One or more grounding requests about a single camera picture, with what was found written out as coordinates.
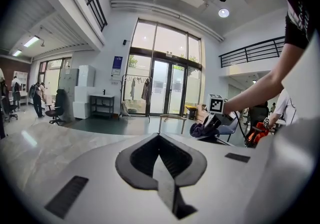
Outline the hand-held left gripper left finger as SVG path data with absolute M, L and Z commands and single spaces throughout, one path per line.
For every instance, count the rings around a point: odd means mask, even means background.
M 28 171 L 17 176 L 17 192 L 46 223 L 173 224 L 176 219 L 157 191 L 128 185 L 116 170 L 123 149 L 144 136 L 98 133 L 53 133 L 34 138 L 23 133 L 26 151 L 17 165 Z M 45 206 L 67 185 L 75 189 L 63 217 Z

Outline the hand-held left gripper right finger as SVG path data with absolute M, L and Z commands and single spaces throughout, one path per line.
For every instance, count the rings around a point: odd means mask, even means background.
M 206 170 L 196 184 L 179 189 L 186 206 L 196 212 L 178 219 L 166 206 L 152 215 L 154 224 L 264 224 L 266 200 L 258 192 L 273 145 L 267 136 L 255 149 L 226 146 L 172 135 L 202 153 Z

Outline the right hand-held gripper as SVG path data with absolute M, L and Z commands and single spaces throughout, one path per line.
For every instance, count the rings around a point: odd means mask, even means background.
M 229 126 L 234 120 L 237 119 L 235 113 L 223 113 L 226 101 L 227 100 L 221 95 L 208 94 L 206 102 L 208 116 L 203 123 L 205 132 L 212 132 L 220 125 Z

